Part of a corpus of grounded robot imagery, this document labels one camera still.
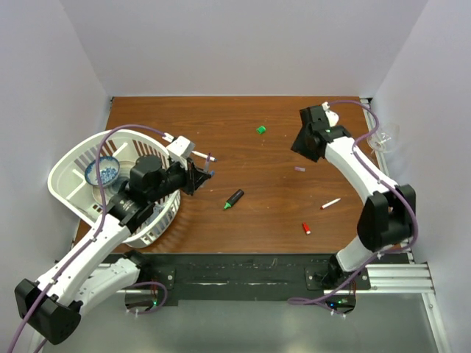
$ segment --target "wall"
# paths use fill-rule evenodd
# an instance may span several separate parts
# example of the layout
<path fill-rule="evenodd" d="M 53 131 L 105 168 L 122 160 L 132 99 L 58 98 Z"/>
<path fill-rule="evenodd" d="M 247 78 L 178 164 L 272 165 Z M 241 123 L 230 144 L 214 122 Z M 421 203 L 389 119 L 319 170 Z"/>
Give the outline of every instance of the wall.
<path fill-rule="evenodd" d="M 107 96 L 58 0 L 0 3 L 0 352 L 20 323 L 13 288 L 71 244 L 77 218 L 48 192 L 52 166 L 104 126 Z M 27 352 L 28 333 L 16 352 Z"/>
<path fill-rule="evenodd" d="M 431 267 L 455 352 L 471 343 L 471 2 L 430 0 L 373 99 L 400 125 L 389 169 L 417 191 L 418 260 Z"/>
<path fill-rule="evenodd" d="M 372 96 L 426 0 L 61 0 L 113 96 Z"/>

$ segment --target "plastic basket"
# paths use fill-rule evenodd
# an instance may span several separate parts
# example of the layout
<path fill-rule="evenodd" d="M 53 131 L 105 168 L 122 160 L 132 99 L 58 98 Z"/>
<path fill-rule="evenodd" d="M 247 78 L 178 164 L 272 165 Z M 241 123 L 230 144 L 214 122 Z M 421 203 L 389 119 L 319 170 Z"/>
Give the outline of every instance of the plastic basket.
<path fill-rule="evenodd" d="M 85 181 L 85 169 L 95 159 L 98 145 L 107 131 L 100 132 L 75 146 L 51 170 L 48 188 L 52 195 L 71 209 L 83 221 L 92 226 L 102 212 L 102 200 L 98 187 Z M 130 175 L 135 161 L 143 155 L 153 154 L 169 166 L 169 153 L 153 138 L 132 130 L 119 130 L 107 140 L 102 156 L 114 156 L 120 162 L 118 180 L 105 188 L 109 202 L 118 186 Z M 134 248 L 143 248 L 156 241 L 173 221 L 180 207 L 180 192 L 177 190 L 155 203 L 154 213 L 134 234 L 123 243 Z"/>

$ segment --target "blue bowl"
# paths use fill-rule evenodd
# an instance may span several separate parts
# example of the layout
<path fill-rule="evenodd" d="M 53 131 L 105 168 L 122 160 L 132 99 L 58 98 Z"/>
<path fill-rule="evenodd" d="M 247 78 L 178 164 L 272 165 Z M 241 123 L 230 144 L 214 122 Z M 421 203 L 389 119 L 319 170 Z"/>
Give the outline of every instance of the blue bowl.
<path fill-rule="evenodd" d="M 111 156 L 100 157 L 100 175 L 104 188 L 113 184 L 119 177 L 119 161 Z M 92 186 L 98 186 L 95 161 L 85 169 L 85 181 Z"/>

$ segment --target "wooden table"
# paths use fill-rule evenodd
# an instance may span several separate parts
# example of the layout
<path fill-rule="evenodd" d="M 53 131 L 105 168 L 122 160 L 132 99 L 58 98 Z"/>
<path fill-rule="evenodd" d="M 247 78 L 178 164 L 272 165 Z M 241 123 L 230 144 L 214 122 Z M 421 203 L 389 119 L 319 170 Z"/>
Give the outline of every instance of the wooden table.
<path fill-rule="evenodd" d="M 326 160 L 314 163 L 290 148 L 301 127 L 300 109 L 348 98 L 115 98 L 108 129 L 129 123 L 152 126 L 186 136 L 197 151 L 210 151 L 218 159 L 210 165 L 214 178 L 194 196 L 183 194 L 171 226 L 141 251 L 323 253 L 346 246 L 355 237 L 361 213 L 358 195 Z M 341 104 L 334 110 L 353 137 L 367 131 L 360 107 Z M 266 127 L 263 135 L 255 131 L 260 125 Z M 366 142 L 361 147 L 369 153 Z M 202 158 L 194 159 L 204 165 Z M 306 171 L 295 171 L 295 166 Z M 226 199 L 239 188 L 245 195 L 233 208 L 223 210 Z M 339 203 L 319 209 L 338 197 Z M 302 230 L 303 222 L 311 235 Z M 82 221 L 77 240 L 88 229 Z M 128 249 L 120 245 L 116 252 Z"/>

